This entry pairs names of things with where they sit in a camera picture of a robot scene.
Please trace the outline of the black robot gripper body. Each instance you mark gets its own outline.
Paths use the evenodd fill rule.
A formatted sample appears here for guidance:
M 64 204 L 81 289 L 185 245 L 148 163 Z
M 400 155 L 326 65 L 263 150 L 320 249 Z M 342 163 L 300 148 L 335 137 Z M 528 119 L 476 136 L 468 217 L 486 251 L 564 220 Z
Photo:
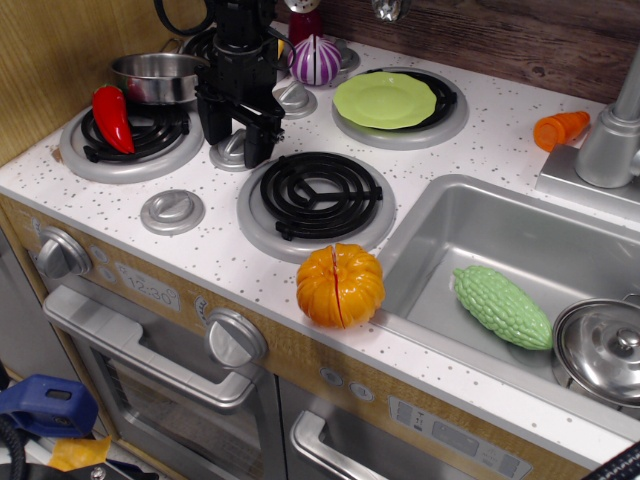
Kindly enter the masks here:
M 215 34 L 207 67 L 196 69 L 196 95 L 203 110 L 281 119 L 272 90 L 277 80 L 274 1 L 214 1 Z

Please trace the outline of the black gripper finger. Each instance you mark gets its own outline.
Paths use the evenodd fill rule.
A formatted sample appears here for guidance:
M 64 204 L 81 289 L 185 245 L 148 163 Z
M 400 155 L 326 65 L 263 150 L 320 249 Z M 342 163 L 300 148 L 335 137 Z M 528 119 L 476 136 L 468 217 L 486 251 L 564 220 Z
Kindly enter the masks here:
M 226 101 L 199 98 L 197 106 L 204 137 L 210 145 L 232 135 L 232 117 Z
M 258 117 L 246 125 L 244 143 L 244 165 L 255 168 L 268 160 L 275 145 L 284 138 L 281 119 L 278 117 Z

